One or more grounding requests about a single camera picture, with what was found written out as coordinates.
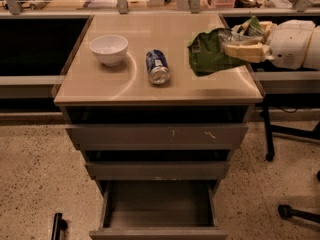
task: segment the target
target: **drawer cabinet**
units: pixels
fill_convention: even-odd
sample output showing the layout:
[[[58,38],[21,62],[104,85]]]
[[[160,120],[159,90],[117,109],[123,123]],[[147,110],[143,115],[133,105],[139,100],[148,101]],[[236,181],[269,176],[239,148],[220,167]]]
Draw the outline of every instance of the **drawer cabinet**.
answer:
[[[215,225],[216,181],[106,182],[100,228],[93,240],[222,240]]]
[[[92,239],[226,239],[213,196],[263,97],[244,66],[195,77],[187,42],[213,27],[223,27],[216,13],[94,16],[55,98],[105,197]],[[97,63],[90,52],[102,33],[128,39],[121,70]],[[145,55],[155,46],[172,73],[162,86],[147,76]]]

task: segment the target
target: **aluminum can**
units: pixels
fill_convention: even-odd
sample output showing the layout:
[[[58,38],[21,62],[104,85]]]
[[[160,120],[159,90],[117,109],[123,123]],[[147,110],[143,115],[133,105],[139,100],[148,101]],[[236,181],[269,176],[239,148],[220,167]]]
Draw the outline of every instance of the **aluminum can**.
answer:
[[[146,57],[149,81],[153,84],[163,84],[170,78],[168,64],[164,54],[159,50],[151,50]]]

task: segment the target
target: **ceramic bowl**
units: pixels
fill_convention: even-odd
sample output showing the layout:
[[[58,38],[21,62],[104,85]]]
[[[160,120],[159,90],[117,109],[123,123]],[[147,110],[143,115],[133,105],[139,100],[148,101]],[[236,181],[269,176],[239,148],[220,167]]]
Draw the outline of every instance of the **ceramic bowl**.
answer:
[[[90,43],[90,50],[95,57],[107,66],[119,64],[126,56],[128,40],[123,36],[100,36]]]

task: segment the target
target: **cabinet top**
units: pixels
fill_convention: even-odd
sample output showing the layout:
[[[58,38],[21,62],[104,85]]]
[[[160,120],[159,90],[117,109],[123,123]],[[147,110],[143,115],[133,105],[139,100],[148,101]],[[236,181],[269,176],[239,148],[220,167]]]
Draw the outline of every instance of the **cabinet top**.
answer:
[[[188,43],[200,32],[223,27],[216,13],[95,15],[55,97],[60,106],[252,104],[262,95],[245,66],[197,77],[189,66]],[[126,58],[107,67],[94,57],[90,42],[102,35],[129,41]],[[148,80],[146,54],[161,50],[169,82]]]

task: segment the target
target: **floor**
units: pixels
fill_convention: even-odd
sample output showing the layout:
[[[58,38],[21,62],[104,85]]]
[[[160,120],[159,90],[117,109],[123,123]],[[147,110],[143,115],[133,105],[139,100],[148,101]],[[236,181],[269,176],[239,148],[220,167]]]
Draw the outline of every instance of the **floor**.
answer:
[[[287,122],[312,129],[314,121]],[[218,226],[228,240],[316,240],[319,224],[283,220],[279,204],[320,214],[320,143],[277,135],[276,156],[265,161],[261,122],[249,130],[215,195]],[[102,196],[60,123],[0,122],[0,239],[51,239],[53,216],[68,223],[66,240],[90,239]]]

